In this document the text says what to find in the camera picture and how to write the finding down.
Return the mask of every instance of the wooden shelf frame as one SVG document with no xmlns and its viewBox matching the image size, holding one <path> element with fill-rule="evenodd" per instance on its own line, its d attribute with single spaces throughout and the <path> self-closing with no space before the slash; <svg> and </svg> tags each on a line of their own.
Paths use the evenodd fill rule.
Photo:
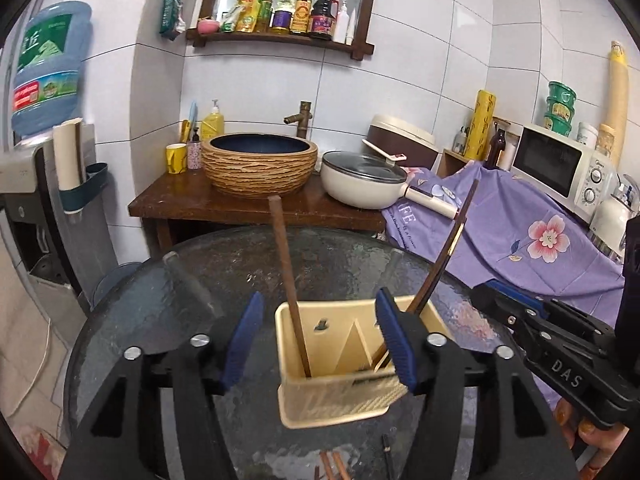
<svg viewBox="0 0 640 480">
<path fill-rule="evenodd" d="M 208 18 L 209 11 L 207 9 L 213 9 L 215 2 L 216 0 L 202 0 L 199 18 Z M 190 28 L 187 30 L 187 40 L 193 41 L 194 47 L 203 47 L 207 44 L 207 41 L 270 41 L 275 43 L 304 44 L 308 46 L 348 52 L 351 54 L 351 59 L 362 61 L 365 55 L 371 56 L 374 51 L 374 46 L 367 43 L 372 10 L 373 0 L 361 1 L 358 25 L 356 26 L 353 43 L 351 45 L 334 43 L 333 41 L 315 40 L 306 36 L 270 33 L 248 34 L 245 32 L 216 32 L 215 34 L 201 36 L 196 28 Z"/>
</svg>

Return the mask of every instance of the green container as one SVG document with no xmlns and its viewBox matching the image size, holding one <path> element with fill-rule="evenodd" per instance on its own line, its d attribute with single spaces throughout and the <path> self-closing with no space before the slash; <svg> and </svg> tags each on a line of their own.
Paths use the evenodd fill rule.
<svg viewBox="0 0 640 480">
<path fill-rule="evenodd" d="M 552 114 L 545 114 L 545 120 L 542 124 L 547 130 L 565 137 L 568 137 L 571 132 L 571 123 Z"/>
<path fill-rule="evenodd" d="M 561 118 L 568 123 L 571 123 L 572 119 L 574 118 L 575 110 L 571 106 L 561 103 L 557 99 L 547 97 L 546 113 Z"/>
<path fill-rule="evenodd" d="M 558 81 L 552 81 L 549 83 L 549 97 L 555 99 L 559 103 L 567 105 L 569 108 L 574 108 L 575 100 L 577 98 L 573 90 Z"/>
</svg>

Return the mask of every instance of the microwave oven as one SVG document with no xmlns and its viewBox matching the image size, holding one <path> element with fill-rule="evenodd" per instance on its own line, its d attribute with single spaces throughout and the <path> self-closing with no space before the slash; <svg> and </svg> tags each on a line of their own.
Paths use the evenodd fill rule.
<svg viewBox="0 0 640 480">
<path fill-rule="evenodd" d="M 616 175 L 609 157 L 535 124 L 524 126 L 511 173 L 587 224 Z"/>
</svg>

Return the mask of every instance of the yellow soap bottle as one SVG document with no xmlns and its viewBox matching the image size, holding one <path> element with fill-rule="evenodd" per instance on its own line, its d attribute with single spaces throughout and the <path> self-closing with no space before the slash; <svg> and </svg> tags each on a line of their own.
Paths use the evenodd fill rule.
<svg viewBox="0 0 640 480">
<path fill-rule="evenodd" d="M 202 120 L 200 127 L 200 140 L 206 142 L 225 134 L 225 117 L 220 113 L 218 100 L 213 99 L 213 110 Z"/>
</svg>

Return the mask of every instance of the beige utensil holder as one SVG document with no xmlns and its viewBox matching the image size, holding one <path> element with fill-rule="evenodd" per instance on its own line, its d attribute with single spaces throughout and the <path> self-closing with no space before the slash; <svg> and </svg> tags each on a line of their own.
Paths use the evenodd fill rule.
<svg viewBox="0 0 640 480">
<path fill-rule="evenodd" d="M 396 303 L 406 310 L 413 298 L 396 298 Z M 376 324 L 375 300 L 298 305 L 312 377 L 305 377 L 289 304 L 283 303 L 275 322 L 282 381 L 278 404 L 284 426 L 315 428 L 379 416 L 404 396 L 406 387 L 392 364 L 370 370 L 372 355 L 384 342 Z M 430 332 L 453 339 L 431 302 L 420 318 Z"/>
</svg>

